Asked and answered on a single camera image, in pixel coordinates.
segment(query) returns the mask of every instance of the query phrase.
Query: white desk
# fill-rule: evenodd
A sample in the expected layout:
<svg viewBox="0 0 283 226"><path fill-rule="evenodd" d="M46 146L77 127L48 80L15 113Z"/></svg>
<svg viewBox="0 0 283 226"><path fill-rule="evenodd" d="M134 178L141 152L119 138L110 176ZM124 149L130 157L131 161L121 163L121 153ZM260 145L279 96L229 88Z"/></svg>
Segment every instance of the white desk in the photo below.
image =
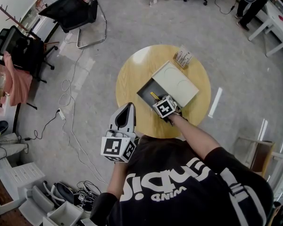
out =
<svg viewBox="0 0 283 226"><path fill-rule="evenodd" d="M279 15L283 17L283 14L270 1L268 1L265 6L266 6L268 19L249 37L249 41L252 41L260 32L262 32L269 25L272 26L270 26L266 30L265 34L270 32L273 27L277 28L277 30L279 30L283 34L283 21L279 18ZM274 49L272 49L271 51L268 51L266 53L266 56L267 57L271 56L281 48L283 48L283 42Z"/></svg>

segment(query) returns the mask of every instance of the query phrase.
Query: pink cloth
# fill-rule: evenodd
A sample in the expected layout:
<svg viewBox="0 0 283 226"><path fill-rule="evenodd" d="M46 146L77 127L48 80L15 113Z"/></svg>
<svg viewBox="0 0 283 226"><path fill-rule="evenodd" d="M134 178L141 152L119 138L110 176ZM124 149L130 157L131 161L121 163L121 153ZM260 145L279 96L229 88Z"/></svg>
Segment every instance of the pink cloth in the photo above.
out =
<svg viewBox="0 0 283 226"><path fill-rule="evenodd" d="M4 52L3 59L6 68L4 91L9 93L10 106L26 103L33 77L26 71L16 70L8 52ZM1 102L5 103L5 99L6 97L3 97Z"/></svg>

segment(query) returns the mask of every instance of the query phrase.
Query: coat rack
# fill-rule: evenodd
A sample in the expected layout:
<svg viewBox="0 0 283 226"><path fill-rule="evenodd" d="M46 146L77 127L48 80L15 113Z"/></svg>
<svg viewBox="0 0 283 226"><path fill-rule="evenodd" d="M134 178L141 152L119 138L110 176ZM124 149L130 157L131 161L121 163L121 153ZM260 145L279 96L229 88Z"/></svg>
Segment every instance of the coat rack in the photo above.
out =
<svg viewBox="0 0 283 226"><path fill-rule="evenodd" d="M20 22L21 22L21 18L19 19L19 22L16 20L16 17L14 16L12 16L12 15L10 15L6 10L8 9L8 5L6 6L6 8L4 9L3 7L2 7L2 4L1 4L1 6L0 6L0 11L2 12L2 13L4 13L7 17L8 17L8 19L6 19L6 21L8 21L9 19L11 19L11 20L13 20L20 28L22 28L26 33L29 33L30 35L32 35L35 39L38 39L38 40L41 40L41 38L39 38L38 37L38 35L36 35L32 30L28 30L28 29L26 29L22 24L20 24ZM53 44L53 43L59 43L59 42L52 42L52 43L45 43L44 45L46 46L47 44Z"/></svg>

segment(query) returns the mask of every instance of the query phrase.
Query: white box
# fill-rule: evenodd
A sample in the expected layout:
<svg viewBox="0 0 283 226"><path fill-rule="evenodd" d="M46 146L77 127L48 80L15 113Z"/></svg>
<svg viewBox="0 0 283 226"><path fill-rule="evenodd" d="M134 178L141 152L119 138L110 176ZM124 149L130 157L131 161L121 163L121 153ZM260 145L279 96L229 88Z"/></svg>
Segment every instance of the white box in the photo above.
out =
<svg viewBox="0 0 283 226"><path fill-rule="evenodd" d="M183 108L199 89L170 61L161 66L152 78Z"/></svg>
<svg viewBox="0 0 283 226"><path fill-rule="evenodd" d="M74 226L82 214L83 210L66 201L50 216L43 217L43 226Z"/></svg>

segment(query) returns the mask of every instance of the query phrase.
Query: person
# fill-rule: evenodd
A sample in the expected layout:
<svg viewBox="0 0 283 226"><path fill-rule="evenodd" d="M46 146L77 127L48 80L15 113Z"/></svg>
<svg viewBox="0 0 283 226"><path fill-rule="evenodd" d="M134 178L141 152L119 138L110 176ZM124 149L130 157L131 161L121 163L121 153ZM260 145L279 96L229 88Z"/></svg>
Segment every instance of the person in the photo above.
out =
<svg viewBox="0 0 283 226"><path fill-rule="evenodd" d="M240 225L220 176L226 168L256 192L267 218L273 202L269 184L182 116L169 119L186 141L141 137L128 163L115 162L107 192L93 204L92 225ZM263 225L257 212L250 207L244 225Z"/></svg>
<svg viewBox="0 0 283 226"><path fill-rule="evenodd" d="M28 144L21 144L20 139L15 133L0 137L0 160L20 151L28 153Z"/></svg>
<svg viewBox="0 0 283 226"><path fill-rule="evenodd" d="M245 0L240 0L237 14L235 15L235 18L239 19L237 22L237 25L241 28L243 28L246 31L249 31L250 29L247 27L247 24L256 16L256 14L264 7L264 5L267 3L267 0L256 0L254 1L248 11L245 15L243 15L243 12L248 5L248 2Z"/></svg>

